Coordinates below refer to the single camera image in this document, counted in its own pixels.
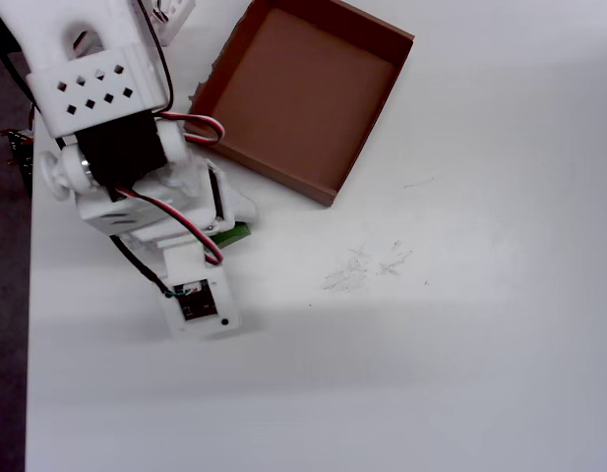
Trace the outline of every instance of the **scuff mark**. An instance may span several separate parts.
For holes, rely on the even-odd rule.
[[[422,185],[427,185],[434,182],[434,177],[431,177],[427,180],[419,180],[417,182],[415,182],[414,184],[408,184],[408,185],[404,185],[403,188],[404,189],[409,189],[411,187],[421,187]]]
[[[399,272],[397,272],[395,269],[405,263],[407,257],[408,255],[405,255],[398,261],[395,261],[391,264],[380,264],[380,275],[386,275],[387,273],[390,273],[394,276],[398,276]]]
[[[344,267],[335,270],[325,277],[321,288],[336,292],[349,292],[364,285],[370,256],[364,252],[364,245],[359,249],[349,249],[353,254]]]

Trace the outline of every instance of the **black wire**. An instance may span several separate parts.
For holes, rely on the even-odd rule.
[[[169,295],[170,290],[165,286],[161,279],[144,263],[142,263],[137,256],[135,256],[130,249],[126,247],[124,242],[119,236],[110,236],[110,240],[113,242],[115,247],[124,255],[124,257],[138,270],[150,282],[153,282],[163,295]]]
[[[10,61],[10,58],[6,54],[3,54],[2,56],[0,56],[0,59],[1,62],[4,64],[4,67],[10,74],[10,77],[12,77],[13,81],[15,81],[17,86],[19,86],[19,89],[21,89],[21,91],[26,95],[28,100],[31,101],[34,106],[36,106],[36,102],[34,101],[34,95],[31,94],[31,90],[28,87],[28,84],[26,84],[26,81],[24,81],[24,79],[21,77],[19,71],[17,71],[14,64]]]
[[[163,54],[163,49],[161,48],[161,43],[158,42],[158,37],[156,37],[156,32],[154,31],[154,27],[152,26],[152,22],[150,21],[150,15],[148,14],[148,10],[144,6],[144,2],[142,0],[137,0],[139,4],[139,8],[142,10],[144,14],[144,18],[146,19],[146,23],[148,24],[148,29],[150,30],[150,34],[152,35],[152,39],[154,40],[154,45],[156,46],[156,50],[158,51],[158,56],[161,59],[161,66],[163,66],[163,72],[165,73],[165,78],[167,80],[167,88],[169,89],[169,101],[167,105],[158,110],[156,113],[162,113],[172,108],[174,104],[174,86],[172,85],[172,76],[169,73],[169,69],[167,68],[167,62],[165,62],[165,55]]]

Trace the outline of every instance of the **brown box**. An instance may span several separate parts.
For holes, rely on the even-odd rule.
[[[329,206],[413,37],[337,0],[255,0],[191,113],[226,128],[216,151]]]

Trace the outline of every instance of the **cardboard tray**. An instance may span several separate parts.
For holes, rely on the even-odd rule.
[[[337,0],[255,0],[191,113],[226,128],[214,150],[329,206],[413,37]]]

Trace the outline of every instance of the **dark floor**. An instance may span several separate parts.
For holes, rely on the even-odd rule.
[[[21,54],[10,55],[23,71]],[[0,130],[28,126],[30,103],[0,62]],[[0,472],[24,470],[30,200],[8,140],[0,137]]]

